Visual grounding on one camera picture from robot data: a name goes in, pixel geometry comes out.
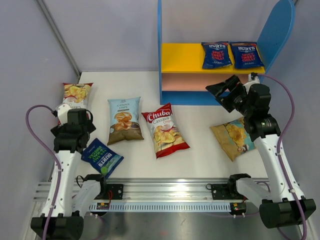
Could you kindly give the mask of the blue Burts sea salt bag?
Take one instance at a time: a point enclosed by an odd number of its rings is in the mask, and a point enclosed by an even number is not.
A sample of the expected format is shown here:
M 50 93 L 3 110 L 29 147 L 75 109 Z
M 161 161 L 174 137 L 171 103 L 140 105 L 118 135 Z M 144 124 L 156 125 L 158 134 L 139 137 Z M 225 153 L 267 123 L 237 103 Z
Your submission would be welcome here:
M 117 154 L 98 138 L 82 152 L 81 160 L 89 163 L 96 171 L 108 179 L 124 157 Z

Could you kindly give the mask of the blue Burts chilli bag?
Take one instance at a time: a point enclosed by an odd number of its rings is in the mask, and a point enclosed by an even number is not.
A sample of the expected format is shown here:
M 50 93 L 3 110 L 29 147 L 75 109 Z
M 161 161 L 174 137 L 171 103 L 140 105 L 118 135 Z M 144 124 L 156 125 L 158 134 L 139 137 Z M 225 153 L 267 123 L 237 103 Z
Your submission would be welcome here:
M 230 42 L 236 69 L 263 67 L 256 42 Z
M 203 69 L 217 69 L 232 65 L 228 41 L 202 42 L 201 46 L 204 50 Z

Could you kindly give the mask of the red chuba bag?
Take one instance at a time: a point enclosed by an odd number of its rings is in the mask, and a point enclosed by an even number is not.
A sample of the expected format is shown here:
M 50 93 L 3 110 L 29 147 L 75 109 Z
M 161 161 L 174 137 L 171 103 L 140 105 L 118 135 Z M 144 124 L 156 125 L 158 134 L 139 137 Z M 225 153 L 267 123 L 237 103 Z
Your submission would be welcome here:
M 62 104 L 69 105 L 72 109 L 87 109 L 89 95 L 93 83 L 63 83 L 64 94 Z
M 143 112 L 142 116 L 149 128 L 156 158 L 166 157 L 176 151 L 190 148 L 174 121 L 170 103 L 155 111 Z

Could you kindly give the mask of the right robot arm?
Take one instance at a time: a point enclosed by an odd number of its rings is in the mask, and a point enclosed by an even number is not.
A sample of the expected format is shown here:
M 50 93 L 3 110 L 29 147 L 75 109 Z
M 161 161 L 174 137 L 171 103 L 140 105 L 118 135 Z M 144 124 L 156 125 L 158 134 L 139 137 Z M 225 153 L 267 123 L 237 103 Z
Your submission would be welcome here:
M 232 198 L 241 195 L 252 202 L 268 229 L 293 225 L 306 226 L 306 220 L 316 210 L 315 201 L 307 199 L 291 171 L 280 130 L 269 114 L 270 89 L 261 84 L 259 74 L 252 72 L 242 84 L 236 75 L 206 86 L 215 100 L 229 113 L 237 110 L 244 117 L 244 129 L 258 150 L 269 179 L 268 192 L 246 174 L 229 177 L 227 193 Z

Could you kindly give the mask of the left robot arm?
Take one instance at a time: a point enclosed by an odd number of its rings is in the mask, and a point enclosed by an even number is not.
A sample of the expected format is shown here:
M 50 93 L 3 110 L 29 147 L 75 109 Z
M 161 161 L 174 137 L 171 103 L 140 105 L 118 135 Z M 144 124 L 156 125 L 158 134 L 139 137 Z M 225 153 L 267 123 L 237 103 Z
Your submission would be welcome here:
M 38 217 L 31 219 L 31 229 L 44 240 L 78 240 L 84 217 L 95 198 L 103 199 L 108 186 L 101 174 L 90 174 L 73 195 L 77 167 L 90 134 L 95 131 L 93 115 L 85 108 L 61 104 L 52 111 L 59 123 L 51 129 L 54 147 L 52 180 L 45 205 Z

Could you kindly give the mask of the light blue cassava chips bag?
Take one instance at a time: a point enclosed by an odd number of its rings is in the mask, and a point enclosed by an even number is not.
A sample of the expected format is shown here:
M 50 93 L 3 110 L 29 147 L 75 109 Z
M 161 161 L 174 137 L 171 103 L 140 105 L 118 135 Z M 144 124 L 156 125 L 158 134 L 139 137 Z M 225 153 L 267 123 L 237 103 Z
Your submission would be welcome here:
M 141 97 L 108 99 L 110 128 L 107 145 L 123 140 L 144 140 L 139 123 Z

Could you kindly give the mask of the yellow chips bag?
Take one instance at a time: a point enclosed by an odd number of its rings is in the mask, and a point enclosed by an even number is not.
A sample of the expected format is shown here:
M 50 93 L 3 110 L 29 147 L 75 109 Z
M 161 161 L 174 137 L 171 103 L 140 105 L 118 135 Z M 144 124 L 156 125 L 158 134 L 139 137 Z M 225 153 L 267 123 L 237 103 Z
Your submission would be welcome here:
M 256 148 L 250 135 L 245 130 L 244 117 L 211 126 L 210 130 L 229 159 L 234 162 L 237 157 Z

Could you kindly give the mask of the blue shelf with coloured boards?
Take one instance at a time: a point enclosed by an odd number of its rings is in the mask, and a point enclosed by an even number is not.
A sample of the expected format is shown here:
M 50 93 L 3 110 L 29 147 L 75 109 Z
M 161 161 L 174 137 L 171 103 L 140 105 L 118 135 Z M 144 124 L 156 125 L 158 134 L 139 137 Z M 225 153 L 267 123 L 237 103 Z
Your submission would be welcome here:
M 160 104 L 216 105 L 206 86 L 237 75 L 242 83 L 248 75 L 267 73 L 287 43 L 295 22 L 293 1 L 280 0 L 271 10 L 257 39 L 257 50 L 263 66 L 236 69 L 233 65 L 203 69 L 205 52 L 200 43 L 164 43 L 162 41 L 162 1 L 157 2 L 157 50 Z

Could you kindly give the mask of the aluminium mounting rail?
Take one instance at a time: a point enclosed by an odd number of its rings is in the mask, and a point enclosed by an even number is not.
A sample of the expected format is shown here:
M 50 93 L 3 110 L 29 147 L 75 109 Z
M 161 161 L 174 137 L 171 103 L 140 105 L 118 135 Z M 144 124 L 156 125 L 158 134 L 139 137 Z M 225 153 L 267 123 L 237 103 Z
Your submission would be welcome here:
M 199 178 L 199 179 L 165 179 L 165 178 L 112 178 L 107 181 L 107 184 L 123 185 L 121 190 L 122 200 L 115 200 L 113 196 L 111 201 L 122 202 L 212 202 L 213 197 L 208 184 L 226 184 L 228 178 Z M 88 180 L 84 183 L 79 182 L 80 186 L 74 182 L 71 185 L 71 193 L 62 195 L 62 183 L 59 187 L 61 197 L 60 200 L 67 199 L 67 196 L 75 196 L 78 192 L 84 192 L 84 196 L 89 197 L 89 193 L 99 194 L 101 191 L 101 184 L 96 180 Z M 35 202 L 46 202 L 48 200 L 49 191 L 56 189 L 53 182 L 40 182 L 33 196 Z

